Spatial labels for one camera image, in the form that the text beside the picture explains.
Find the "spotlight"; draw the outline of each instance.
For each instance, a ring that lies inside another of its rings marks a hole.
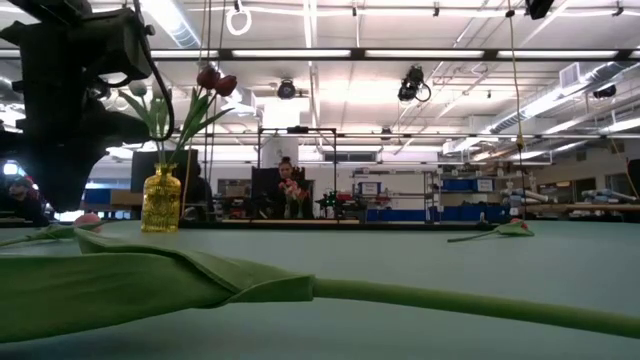
[[[383,127],[382,131],[380,131],[380,134],[393,134],[393,132],[391,131],[391,128]],[[391,138],[390,137],[381,137],[380,140],[389,141],[389,140],[391,140]]]
[[[594,91],[593,97],[596,99],[606,99],[614,96],[618,92],[615,85],[608,86],[602,90]]]
[[[527,0],[527,9],[531,19],[538,20],[547,16],[553,0]]]
[[[296,87],[293,86],[293,80],[282,80],[280,87],[278,87],[278,97],[282,100],[290,100],[296,97]]]
[[[428,95],[424,99],[420,99],[418,96],[422,93],[422,89],[426,89]],[[431,99],[431,88],[424,82],[424,72],[420,65],[413,65],[404,79],[402,79],[402,85],[398,91],[398,99],[403,102],[416,99],[420,102],[427,102]]]

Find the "cable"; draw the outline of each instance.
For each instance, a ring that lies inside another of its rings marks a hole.
[[[142,11],[140,10],[140,0],[133,0],[134,12],[138,19],[142,19]],[[145,41],[146,35],[144,34],[144,24],[140,24],[140,26],[136,26],[138,42],[140,43],[140,47],[142,48],[142,53],[144,54],[144,58],[149,63],[149,67],[151,68],[151,72],[153,76],[156,78],[158,82],[158,86],[160,87],[160,91],[162,92],[162,97],[164,98],[165,103],[167,104],[167,113],[169,114],[169,128],[167,129],[167,133],[164,134],[160,138],[151,137],[151,140],[159,142],[159,141],[167,141],[173,135],[174,128],[176,126],[176,116],[173,110],[173,104],[171,103],[171,96],[169,95],[169,91],[167,90],[166,85],[164,84],[164,80],[162,80],[162,75],[160,75],[160,71],[158,67],[153,62],[151,57],[151,49],[149,48],[149,43]]]
[[[511,63],[513,64],[513,82],[516,87],[516,116],[518,117],[518,136],[516,140],[516,146],[518,147],[518,156],[520,158],[520,175],[522,176],[522,200],[524,202],[524,213],[522,214],[522,220],[527,219],[527,190],[524,183],[524,168],[522,166],[522,149],[524,148],[524,138],[522,137],[522,119],[520,114],[520,89],[518,88],[518,68],[516,66],[516,49],[515,49],[515,35],[513,31],[513,15],[514,10],[511,9],[511,0],[507,0],[509,11],[507,11],[507,17],[509,18],[509,30],[511,40]]]

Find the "fluorescent light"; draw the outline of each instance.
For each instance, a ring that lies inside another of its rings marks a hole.
[[[617,123],[615,123],[613,125],[610,125],[610,126],[607,126],[605,128],[600,129],[599,132],[601,134],[608,134],[608,133],[613,133],[613,132],[618,132],[618,131],[624,131],[624,130],[631,129],[631,128],[634,128],[634,127],[637,127],[637,126],[640,126],[640,118],[617,122]]]
[[[217,58],[218,51],[211,50],[208,52],[209,57]],[[197,59],[198,57],[207,56],[207,50],[151,50],[151,57],[154,59],[168,59],[168,58],[187,58]]]
[[[2,170],[5,175],[16,175],[18,174],[18,165],[14,163],[6,163]]]
[[[20,59],[20,50],[0,50],[0,57]]]
[[[534,158],[536,156],[540,156],[542,154],[544,154],[545,151],[528,151],[528,152],[523,152],[522,153],[522,159],[531,159]],[[513,155],[509,158],[510,160],[520,160],[520,154],[516,154]]]
[[[481,58],[482,50],[367,50],[365,57],[380,58]]]
[[[351,50],[233,50],[234,57],[283,57],[283,58],[323,58],[323,57],[349,57]]]
[[[574,125],[578,125],[580,123],[580,121],[576,121],[576,120],[570,120],[570,121],[566,121],[563,122],[562,124],[556,125],[546,131],[543,132],[543,134],[548,135],[548,134],[555,134],[557,132],[560,131],[565,131],[570,127],[573,127]]]
[[[516,50],[515,57],[521,59],[545,58],[599,58],[610,59],[618,54],[615,50]],[[510,50],[498,51],[498,58],[510,58]]]
[[[124,148],[118,147],[109,147],[107,148],[109,155],[120,158],[120,159],[131,159],[133,158],[133,151]]]
[[[566,151],[566,150],[572,149],[572,148],[574,148],[576,146],[580,146],[580,145],[582,145],[584,143],[586,143],[586,141],[578,141],[578,142],[575,142],[575,143],[563,145],[563,146],[560,146],[559,148],[553,150],[553,152]]]

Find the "glass vase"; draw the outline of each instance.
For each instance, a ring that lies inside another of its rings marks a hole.
[[[144,182],[143,232],[176,232],[180,221],[180,180],[171,175],[176,164],[156,164]]]

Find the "desk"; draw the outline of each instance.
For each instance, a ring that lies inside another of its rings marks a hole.
[[[640,316],[640,225],[530,222],[536,237],[458,244],[466,232],[180,230],[104,234],[259,261],[323,278],[369,280]],[[2,238],[26,229],[0,231]],[[74,242],[0,254],[79,254]],[[0,345],[0,359],[633,359],[640,341],[424,309],[319,299],[188,310]]]

